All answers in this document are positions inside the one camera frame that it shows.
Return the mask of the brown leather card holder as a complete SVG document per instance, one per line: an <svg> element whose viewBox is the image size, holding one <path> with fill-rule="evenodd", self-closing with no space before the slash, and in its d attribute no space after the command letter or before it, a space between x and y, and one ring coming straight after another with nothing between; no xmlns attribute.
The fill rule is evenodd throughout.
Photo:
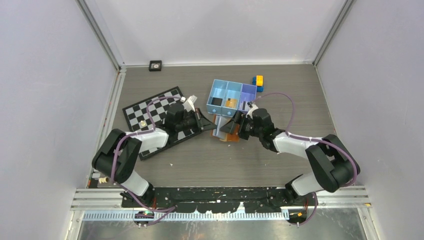
<svg viewBox="0 0 424 240"><path fill-rule="evenodd" d="M216 128L212 130L211 136L219 139L222 142L239 142L239 136L234 134L229 134L221 131L221 127L227 124L230 121L230 118L222 115L214 115L213 122L216 125Z"/></svg>

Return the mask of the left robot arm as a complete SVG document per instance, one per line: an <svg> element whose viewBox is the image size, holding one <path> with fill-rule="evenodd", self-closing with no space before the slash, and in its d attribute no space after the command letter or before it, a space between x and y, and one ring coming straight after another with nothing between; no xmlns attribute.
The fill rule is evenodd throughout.
<svg viewBox="0 0 424 240"><path fill-rule="evenodd" d="M132 192L135 202L141 207L148 207L154 199L153 185L135 171L139 153L171 148L178 141L181 132L197 134L216 127L199 108L186 110L182 103L174 103L167 110L162 123L152 130L126 133L113 129L96 152L91 165Z"/></svg>

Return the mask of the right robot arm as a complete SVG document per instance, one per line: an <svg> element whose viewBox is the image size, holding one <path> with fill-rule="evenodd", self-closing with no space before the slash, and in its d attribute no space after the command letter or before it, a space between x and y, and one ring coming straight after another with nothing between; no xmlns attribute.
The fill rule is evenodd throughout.
<svg viewBox="0 0 424 240"><path fill-rule="evenodd" d="M287 153L308 160L311 172L301 174L285 185L285 198L291 205L299 205L306 195L352 185L361 169L341 140L334 134L324 138L292 134L275 127L271 115L264 108L245 114L238 111L220 131L237 135L244 140L257 137L262 146L277 154Z"/></svg>

